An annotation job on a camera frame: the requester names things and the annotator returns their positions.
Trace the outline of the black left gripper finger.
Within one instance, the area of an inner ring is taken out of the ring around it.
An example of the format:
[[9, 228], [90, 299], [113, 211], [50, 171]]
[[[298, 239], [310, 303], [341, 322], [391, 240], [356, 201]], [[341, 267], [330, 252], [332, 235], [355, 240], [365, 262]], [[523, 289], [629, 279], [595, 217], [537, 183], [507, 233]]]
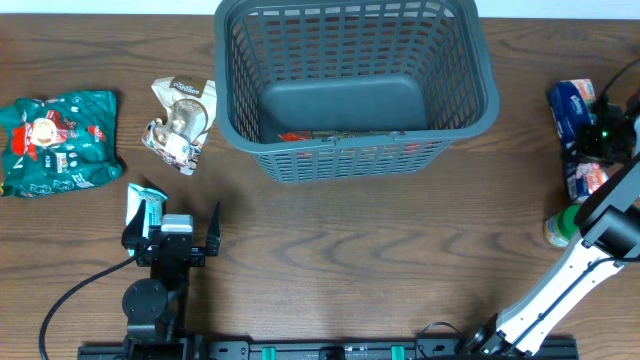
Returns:
[[206, 233], [205, 250], [207, 257], [217, 256], [219, 253], [221, 245], [219, 214], [220, 202], [217, 202]]
[[142, 200], [134, 217], [122, 233], [121, 244], [125, 249], [139, 249], [143, 245], [145, 207], [146, 201]]

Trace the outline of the blue Kleenex tissue multipack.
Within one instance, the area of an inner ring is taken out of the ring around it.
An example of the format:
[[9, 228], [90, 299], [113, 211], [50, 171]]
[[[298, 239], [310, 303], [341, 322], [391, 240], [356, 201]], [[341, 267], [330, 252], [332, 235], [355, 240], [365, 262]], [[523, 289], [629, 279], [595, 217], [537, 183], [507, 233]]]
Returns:
[[563, 175], [571, 204], [582, 204], [608, 180], [604, 169], [595, 162], [578, 160], [572, 147], [578, 130], [593, 125], [596, 117], [590, 106], [596, 100], [590, 79], [563, 80], [547, 95], [562, 147]]

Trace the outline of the green lid jar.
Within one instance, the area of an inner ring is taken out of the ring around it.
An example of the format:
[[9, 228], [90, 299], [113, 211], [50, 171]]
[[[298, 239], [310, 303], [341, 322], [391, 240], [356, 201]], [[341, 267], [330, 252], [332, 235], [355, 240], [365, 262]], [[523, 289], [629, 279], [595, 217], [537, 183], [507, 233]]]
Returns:
[[543, 234], [551, 245], [559, 248], [569, 245], [574, 235], [578, 232], [575, 216], [579, 209], [579, 205], [571, 205], [544, 222]]

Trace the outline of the red pasta packet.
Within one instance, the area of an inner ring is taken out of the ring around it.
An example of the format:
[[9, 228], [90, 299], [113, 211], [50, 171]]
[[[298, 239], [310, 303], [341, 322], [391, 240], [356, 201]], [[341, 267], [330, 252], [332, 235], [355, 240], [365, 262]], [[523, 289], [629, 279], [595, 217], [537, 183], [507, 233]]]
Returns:
[[308, 141], [308, 140], [335, 140], [358, 138], [368, 136], [388, 136], [396, 135], [398, 131], [294, 131], [279, 134], [278, 138], [284, 142]]

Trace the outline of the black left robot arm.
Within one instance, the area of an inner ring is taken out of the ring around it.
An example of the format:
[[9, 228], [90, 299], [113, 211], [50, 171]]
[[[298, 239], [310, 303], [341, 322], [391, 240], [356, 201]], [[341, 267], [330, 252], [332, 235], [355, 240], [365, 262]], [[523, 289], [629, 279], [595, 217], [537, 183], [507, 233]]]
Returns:
[[122, 245], [134, 254], [150, 275], [125, 291], [122, 309], [127, 317], [125, 360], [195, 360], [209, 357], [203, 337], [185, 327], [190, 270], [203, 267], [221, 244], [216, 206], [203, 246], [193, 244], [193, 217], [165, 214], [159, 225], [144, 224], [146, 203], [141, 202], [122, 233]]

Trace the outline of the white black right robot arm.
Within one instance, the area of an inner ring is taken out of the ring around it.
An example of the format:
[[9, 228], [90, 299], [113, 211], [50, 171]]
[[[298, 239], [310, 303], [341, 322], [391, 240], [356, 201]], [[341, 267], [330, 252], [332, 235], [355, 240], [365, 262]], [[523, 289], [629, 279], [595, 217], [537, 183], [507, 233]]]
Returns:
[[627, 110], [601, 94], [591, 105], [596, 122], [580, 128], [568, 161], [572, 185], [588, 163], [624, 166], [580, 204], [577, 230], [562, 257], [521, 300], [503, 310], [467, 342], [466, 350], [485, 355], [536, 354], [552, 328], [591, 290], [623, 267], [639, 260], [639, 103]]

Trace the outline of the light teal small packet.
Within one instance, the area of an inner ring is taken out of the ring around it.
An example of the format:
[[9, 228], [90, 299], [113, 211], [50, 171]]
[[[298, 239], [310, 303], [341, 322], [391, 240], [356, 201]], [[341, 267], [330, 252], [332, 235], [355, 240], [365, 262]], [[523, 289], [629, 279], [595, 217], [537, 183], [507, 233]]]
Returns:
[[122, 245], [131, 258], [159, 231], [168, 197], [155, 188], [130, 183]]

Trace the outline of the beige crumpled snack pouch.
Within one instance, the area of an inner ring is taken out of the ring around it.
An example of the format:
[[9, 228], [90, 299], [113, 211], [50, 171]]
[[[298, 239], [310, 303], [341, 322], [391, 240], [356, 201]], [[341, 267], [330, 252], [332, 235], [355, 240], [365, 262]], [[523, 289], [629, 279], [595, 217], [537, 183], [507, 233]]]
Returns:
[[173, 76], [155, 80], [151, 89], [166, 110], [166, 118], [147, 125], [142, 143], [180, 173], [191, 176], [215, 121], [215, 82]]

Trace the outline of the green Nescafe coffee bag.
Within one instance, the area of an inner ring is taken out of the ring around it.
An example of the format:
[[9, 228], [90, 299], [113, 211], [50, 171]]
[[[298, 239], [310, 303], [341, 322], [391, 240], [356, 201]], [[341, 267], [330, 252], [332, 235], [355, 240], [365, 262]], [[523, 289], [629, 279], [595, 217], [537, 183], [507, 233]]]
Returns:
[[123, 174], [116, 157], [117, 98], [107, 90], [19, 98], [1, 109], [8, 136], [3, 196], [35, 198], [107, 185]]

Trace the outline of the grey plastic laundry basket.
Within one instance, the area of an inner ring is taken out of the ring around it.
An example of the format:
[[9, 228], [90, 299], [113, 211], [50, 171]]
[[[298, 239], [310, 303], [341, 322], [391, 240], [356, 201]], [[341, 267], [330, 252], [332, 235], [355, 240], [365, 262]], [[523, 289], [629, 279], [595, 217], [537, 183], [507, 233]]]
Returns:
[[224, 1], [214, 34], [220, 131], [282, 183], [416, 172], [499, 114], [471, 0]]

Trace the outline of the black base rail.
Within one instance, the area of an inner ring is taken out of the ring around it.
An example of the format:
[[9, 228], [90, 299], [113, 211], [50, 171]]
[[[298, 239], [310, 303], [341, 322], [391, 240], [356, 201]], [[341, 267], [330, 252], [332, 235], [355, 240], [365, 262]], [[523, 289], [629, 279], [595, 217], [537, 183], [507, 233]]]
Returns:
[[416, 360], [463, 359], [458, 352], [462, 341], [456, 338], [431, 338], [417, 341], [356, 343], [249, 343], [221, 341], [201, 344], [191, 350], [187, 343], [141, 346], [128, 350], [123, 345], [82, 346], [79, 359], [212, 359], [212, 360]]

